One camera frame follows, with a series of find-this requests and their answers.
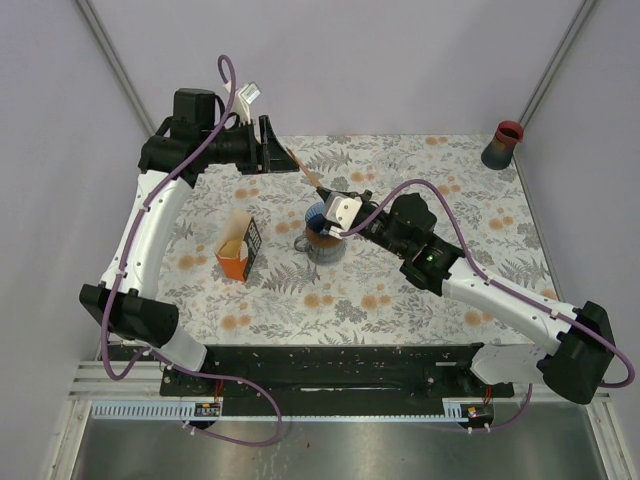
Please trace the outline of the dark mug red rim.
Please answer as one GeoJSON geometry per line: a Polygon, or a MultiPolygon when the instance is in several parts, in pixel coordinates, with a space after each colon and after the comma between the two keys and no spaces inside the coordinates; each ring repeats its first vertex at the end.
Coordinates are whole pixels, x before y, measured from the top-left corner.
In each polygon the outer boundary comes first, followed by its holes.
{"type": "Polygon", "coordinates": [[[506,169],[512,161],[516,145],[523,137],[524,128],[520,123],[510,120],[500,122],[481,154],[482,163],[491,170],[506,169]]]}

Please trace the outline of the coffee paper filter box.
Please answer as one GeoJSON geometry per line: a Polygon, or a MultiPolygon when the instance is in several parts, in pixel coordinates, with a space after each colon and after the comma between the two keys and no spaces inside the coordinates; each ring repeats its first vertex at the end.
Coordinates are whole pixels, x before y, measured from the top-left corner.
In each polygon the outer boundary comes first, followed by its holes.
{"type": "Polygon", "coordinates": [[[248,212],[233,210],[215,246],[215,256],[224,275],[245,282],[261,245],[254,217],[248,212]]]}

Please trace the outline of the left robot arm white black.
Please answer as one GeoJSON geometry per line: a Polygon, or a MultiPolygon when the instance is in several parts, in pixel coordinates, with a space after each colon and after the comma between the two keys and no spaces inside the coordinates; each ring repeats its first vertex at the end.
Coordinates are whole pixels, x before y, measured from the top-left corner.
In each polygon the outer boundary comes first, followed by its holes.
{"type": "Polygon", "coordinates": [[[178,308],[157,300],[160,267],[177,216],[209,166],[231,164],[243,175],[298,171],[269,117],[251,120],[259,94],[245,84],[229,93],[231,109],[217,114],[223,100],[214,92],[175,92],[172,115],[142,147],[136,197],[113,259],[79,295],[101,327],[103,356],[110,334],[137,341],[183,368],[182,383],[196,395],[214,389],[217,372],[205,363],[206,347],[180,326],[178,308]]]}

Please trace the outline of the wooden dripper ring holder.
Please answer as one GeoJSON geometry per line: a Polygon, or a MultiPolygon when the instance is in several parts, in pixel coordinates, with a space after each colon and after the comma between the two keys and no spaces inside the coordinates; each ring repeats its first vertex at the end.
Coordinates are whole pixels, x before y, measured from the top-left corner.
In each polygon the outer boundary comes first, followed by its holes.
{"type": "Polygon", "coordinates": [[[305,229],[305,238],[309,245],[308,251],[334,251],[345,246],[343,240],[331,235],[315,232],[309,227],[305,229]]]}

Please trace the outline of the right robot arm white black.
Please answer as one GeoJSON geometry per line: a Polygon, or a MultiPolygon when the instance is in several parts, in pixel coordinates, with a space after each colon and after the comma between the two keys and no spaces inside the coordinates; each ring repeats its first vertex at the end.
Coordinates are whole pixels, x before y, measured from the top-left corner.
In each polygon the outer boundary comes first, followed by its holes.
{"type": "Polygon", "coordinates": [[[417,289],[492,315],[534,343],[481,347],[455,371],[457,388],[469,396],[496,383],[543,383],[564,399],[590,403],[603,387],[615,340],[606,310],[553,301],[478,265],[460,247],[434,232],[436,216],[417,193],[396,197],[389,210],[368,191],[320,187],[325,227],[334,237],[354,231],[401,259],[401,273],[417,289]]]}

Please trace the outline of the blue plastic cone dripper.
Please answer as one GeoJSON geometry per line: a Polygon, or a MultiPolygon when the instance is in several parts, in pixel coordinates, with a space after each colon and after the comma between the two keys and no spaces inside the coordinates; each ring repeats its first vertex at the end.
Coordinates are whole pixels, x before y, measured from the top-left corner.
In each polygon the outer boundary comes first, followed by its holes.
{"type": "Polygon", "coordinates": [[[305,213],[306,227],[317,234],[325,234],[327,232],[325,226],[327,220],[324,216],[324,202],[317,202],[310,206],[305,213]]]}

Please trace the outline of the brown paper coffee filter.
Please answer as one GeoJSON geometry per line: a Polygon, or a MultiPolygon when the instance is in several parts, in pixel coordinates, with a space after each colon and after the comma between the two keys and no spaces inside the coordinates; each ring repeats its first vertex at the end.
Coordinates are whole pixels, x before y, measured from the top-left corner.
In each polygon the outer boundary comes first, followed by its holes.
{"type": "Polygon", "coordinates": [[[305,177],[309,180],[315,190],[319,192],[321,189],[323,189],[323,185],[321,184],[318,177],[303,163],[303,161],[294,153],[294,151],[291,148],[287,148],[287,152],[296,162],[300,170],[304,173],[305,177]]]}

